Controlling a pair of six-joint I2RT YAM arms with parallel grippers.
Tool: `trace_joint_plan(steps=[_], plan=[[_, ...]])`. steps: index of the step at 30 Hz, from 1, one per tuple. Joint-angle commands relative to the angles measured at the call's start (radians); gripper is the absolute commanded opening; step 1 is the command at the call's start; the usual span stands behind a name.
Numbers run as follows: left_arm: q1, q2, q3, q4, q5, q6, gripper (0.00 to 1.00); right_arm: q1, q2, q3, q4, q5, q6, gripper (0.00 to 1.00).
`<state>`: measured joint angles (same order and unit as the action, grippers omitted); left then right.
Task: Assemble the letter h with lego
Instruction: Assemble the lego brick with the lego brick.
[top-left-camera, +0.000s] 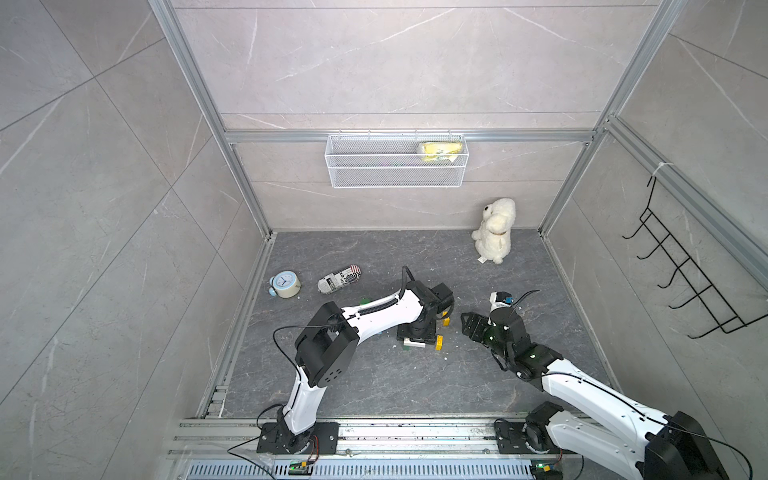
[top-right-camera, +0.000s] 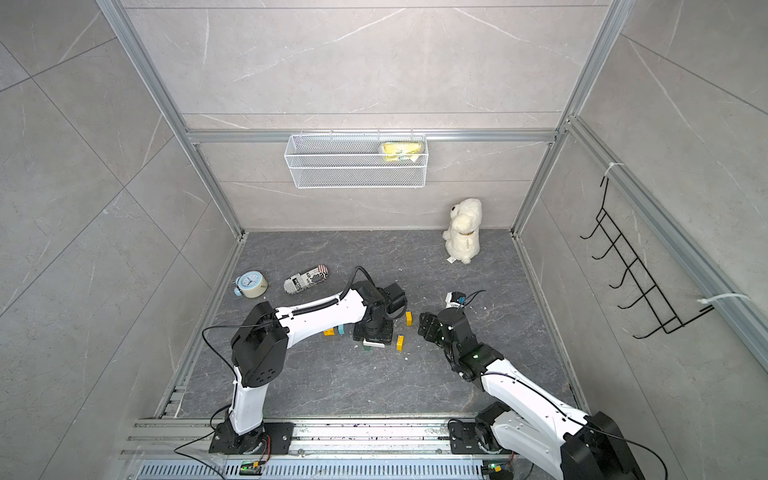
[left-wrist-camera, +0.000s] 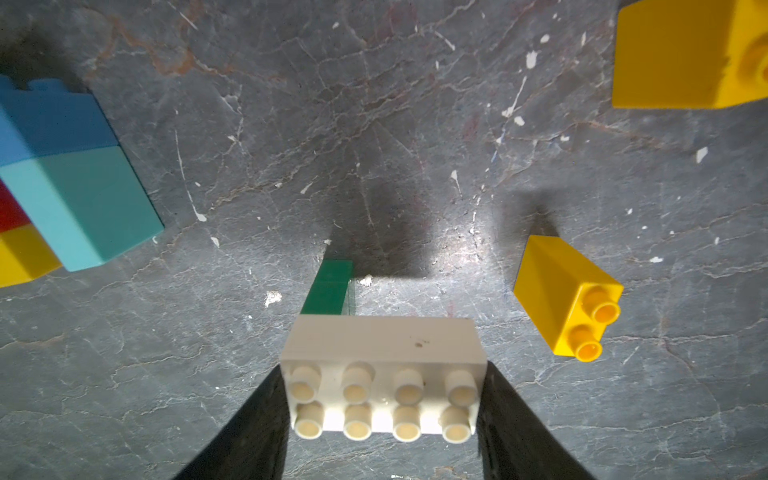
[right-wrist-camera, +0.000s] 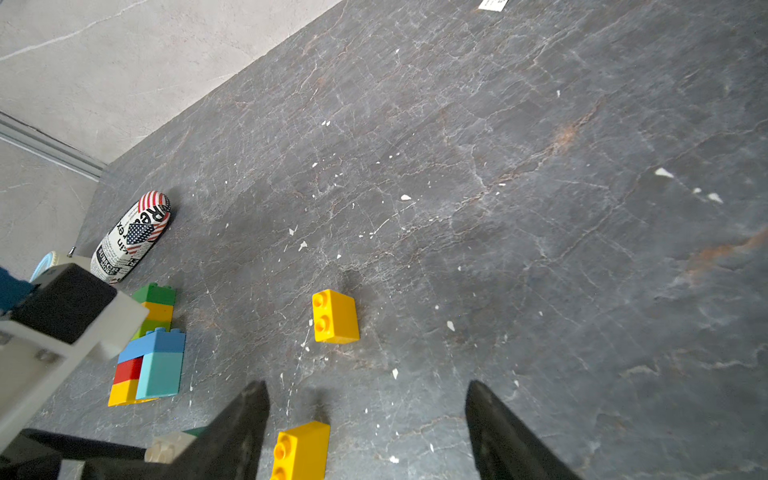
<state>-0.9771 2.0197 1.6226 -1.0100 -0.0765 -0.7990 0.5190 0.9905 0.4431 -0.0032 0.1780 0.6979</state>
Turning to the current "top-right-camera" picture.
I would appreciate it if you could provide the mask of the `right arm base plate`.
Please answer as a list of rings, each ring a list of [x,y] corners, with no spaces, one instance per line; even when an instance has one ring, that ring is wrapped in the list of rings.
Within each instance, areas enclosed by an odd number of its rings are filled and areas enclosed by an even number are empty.
[[[450,449],[454,455],[508,453],[493,436],[490,427],[482,422],[449,419],[447,422]]]

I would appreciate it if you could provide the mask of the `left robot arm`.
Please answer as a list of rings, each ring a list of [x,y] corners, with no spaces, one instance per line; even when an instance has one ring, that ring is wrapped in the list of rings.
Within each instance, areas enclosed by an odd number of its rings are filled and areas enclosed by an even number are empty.
[[[231,404],[223,420],[211,424],[208,452],[221,455],[288,452],[294,424],[264,421],[269,384],[281,374],[287,351],[297,343],[336,327],[352,324],[355,341],[389,345],[394,321],[407,311],[407,297],[396,283],[377,286],[361,266],[355,267],[341,292],[313,302],[274,307],[257,304],[230,340],[233,374]]]

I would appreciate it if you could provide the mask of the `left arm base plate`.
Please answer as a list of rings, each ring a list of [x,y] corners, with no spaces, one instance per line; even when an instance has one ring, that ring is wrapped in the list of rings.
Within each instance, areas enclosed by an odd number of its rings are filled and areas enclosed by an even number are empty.
[[[225,420],[214,429],[208,452],[224,455],[285,455],[289,452],[295,424],[266,422],[251,432],[237,434]]]

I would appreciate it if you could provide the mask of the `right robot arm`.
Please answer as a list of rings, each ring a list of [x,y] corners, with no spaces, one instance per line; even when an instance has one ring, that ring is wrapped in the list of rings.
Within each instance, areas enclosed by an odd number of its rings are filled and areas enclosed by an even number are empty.
[[[454,454],[520,454],[555,479],[641,479],[644,473],[606,414],[588,414],[523,375],[479,341],[466,308],[472,295],[450,292],[437,314],[419,316],[418,333],[443,350],[451,370],[494,398],[473,420],[447,422]]]

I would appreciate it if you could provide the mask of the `white long lego brick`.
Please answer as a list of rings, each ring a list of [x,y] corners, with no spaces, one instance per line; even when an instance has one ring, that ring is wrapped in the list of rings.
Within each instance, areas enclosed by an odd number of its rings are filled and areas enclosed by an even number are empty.
[[[366,348],[386,348],[386,345],[384,343],[379,343],[379,342],[371,342],[371,341],[363,340],[362,344]]]

